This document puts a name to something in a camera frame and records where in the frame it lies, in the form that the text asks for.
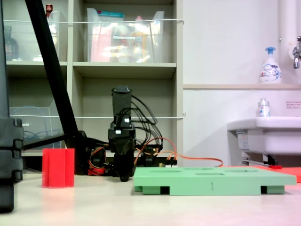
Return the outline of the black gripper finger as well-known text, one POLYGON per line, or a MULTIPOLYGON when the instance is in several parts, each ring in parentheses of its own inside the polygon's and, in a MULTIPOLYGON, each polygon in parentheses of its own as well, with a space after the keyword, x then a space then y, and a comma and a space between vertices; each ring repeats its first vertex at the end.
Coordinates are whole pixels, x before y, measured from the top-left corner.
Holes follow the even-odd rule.
POLYGON ((127 182, 132 176, 132 157, 115 153, 115 171, 121 182, 127 182))
POLYGON ((124 145, 124 155, 133 157, 135 152, 135 141, 130 140, 124 145))

